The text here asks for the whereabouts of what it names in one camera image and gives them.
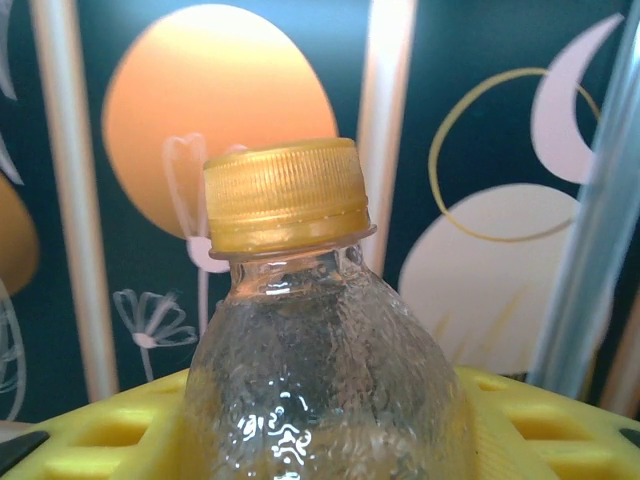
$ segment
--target yellow plastic rack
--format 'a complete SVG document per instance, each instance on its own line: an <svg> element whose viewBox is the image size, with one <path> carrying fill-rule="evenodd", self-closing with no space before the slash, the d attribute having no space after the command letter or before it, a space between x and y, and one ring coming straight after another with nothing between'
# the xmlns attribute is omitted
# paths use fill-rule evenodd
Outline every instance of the yellow plastic rack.
<svg viewBox="0 0 640 480"><path fill-rule="evenodd" d="M473 406L478 480L640 479L640 423L515 380L457 372ZM3 480L177 478L186 379L179 372L33 426L50 438Z"/></svg>

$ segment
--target clear plastic bottle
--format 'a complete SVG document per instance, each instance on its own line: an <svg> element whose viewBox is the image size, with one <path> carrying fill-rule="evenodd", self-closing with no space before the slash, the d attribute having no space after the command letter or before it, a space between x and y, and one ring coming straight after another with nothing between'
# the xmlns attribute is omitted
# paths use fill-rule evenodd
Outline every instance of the clear plastic bottle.
<svg viewBox="0 0 640 480"><path fill-rule="evenodd" d="M189 373L182 478L474 478L451 365L363 263L354 143L230 154L205 181L233 283Z"/></svg>

